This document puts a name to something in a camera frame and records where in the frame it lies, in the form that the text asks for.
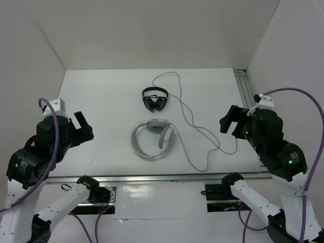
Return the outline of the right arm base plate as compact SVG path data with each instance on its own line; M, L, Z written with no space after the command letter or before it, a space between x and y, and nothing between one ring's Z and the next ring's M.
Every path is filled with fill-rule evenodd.
M201 195L206 197L207 212L235 212L239 209L248 211L250 208L246 206L240 199L232 194L225 192L221 184L206 184L205 190Z

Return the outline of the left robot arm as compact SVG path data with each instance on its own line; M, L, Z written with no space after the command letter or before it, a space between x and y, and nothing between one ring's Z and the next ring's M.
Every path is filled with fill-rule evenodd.
M35 207L44 186L42 176L52 171L50 164L61 162L68 149L94 139L93 129L82 112L75 117L80 124L76 129L72 120L58 116L59 137L55 137L52 116L37 124L36 135L22 149L16 151L7 170L8 196L1 221L1 242L48 242L57 224L84 201L101 198L99 182L92 177L80 177L72 188L44 210L36 213Z

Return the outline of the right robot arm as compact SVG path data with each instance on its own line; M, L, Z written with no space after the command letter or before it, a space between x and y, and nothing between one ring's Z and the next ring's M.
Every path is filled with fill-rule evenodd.
M284 140L282 119L269 109L249 114L232 105L220 119L221 133L227 133L232 122L237 123L232 135L249 142L277 183L282 207L264 198L239 173L222 178L222 195L240 199L255 212L273 242L323 242L323 228L305 191L306 159L300 147Z

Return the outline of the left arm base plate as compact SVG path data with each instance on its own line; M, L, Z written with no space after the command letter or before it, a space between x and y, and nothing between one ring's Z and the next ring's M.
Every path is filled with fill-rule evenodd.
M104 211L104 215L115 214L115 200L116 200L116 187L105 187L102 192L94 201L84 201L72 210L76 215L98 215Z

